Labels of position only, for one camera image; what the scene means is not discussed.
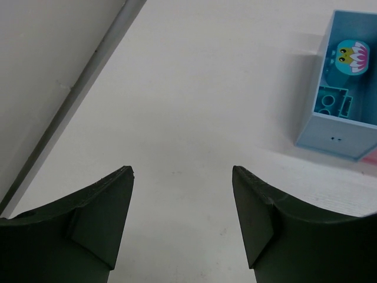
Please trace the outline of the teal frog printed lego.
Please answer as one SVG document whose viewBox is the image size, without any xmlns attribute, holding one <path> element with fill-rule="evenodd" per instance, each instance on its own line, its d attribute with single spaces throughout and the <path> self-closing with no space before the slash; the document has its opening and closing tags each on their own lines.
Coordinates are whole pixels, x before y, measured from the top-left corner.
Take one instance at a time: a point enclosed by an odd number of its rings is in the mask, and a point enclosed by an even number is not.
<svg viewBox="0 0 377 283">
<path fill-rule="evenodd" d="M 343 40 L 330 56 L 330 66 L 343 74 L 357 76 L 369 68 L 370 48 L 360 40 Z"/>
</svg>

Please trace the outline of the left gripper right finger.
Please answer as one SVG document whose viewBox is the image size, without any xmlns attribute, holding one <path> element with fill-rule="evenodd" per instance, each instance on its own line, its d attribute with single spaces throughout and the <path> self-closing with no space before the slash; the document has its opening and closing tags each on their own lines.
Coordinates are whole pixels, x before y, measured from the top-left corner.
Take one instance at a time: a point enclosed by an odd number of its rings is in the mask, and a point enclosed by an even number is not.
<svg viewBox="0 0 377 283">
<path fill-rule="evenodd" d="M 306 203 L 234 166 L 247 262 L 257 282 L 375 282 L 376 215 Z"/>
</svg>

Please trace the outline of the teal lego brick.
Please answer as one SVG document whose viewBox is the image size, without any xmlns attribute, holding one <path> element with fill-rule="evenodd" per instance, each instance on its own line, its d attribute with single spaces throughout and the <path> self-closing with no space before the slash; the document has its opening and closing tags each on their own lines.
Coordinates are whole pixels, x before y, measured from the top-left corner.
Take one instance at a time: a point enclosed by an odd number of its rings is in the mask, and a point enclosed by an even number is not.
<svg viewBox="0 0 377 283">
<path fill-rule="evenodd" d="M 349 118 L 353 97 L 348 89 L 320 85 L 314 111 L 320 114 Z"/>
</svg>

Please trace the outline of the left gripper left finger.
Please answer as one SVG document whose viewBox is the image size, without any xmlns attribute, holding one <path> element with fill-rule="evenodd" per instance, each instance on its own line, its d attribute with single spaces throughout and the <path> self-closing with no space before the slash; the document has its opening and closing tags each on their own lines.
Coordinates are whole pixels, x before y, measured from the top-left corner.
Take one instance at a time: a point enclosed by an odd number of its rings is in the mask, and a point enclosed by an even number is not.
<svg viewBox="0 0 377 283">
<path fill-rule="evenodd" d="M 134 185 L 123 166 L 56 201 L 1 219 L 2 282 L 107 282 Z"/>
</svg>

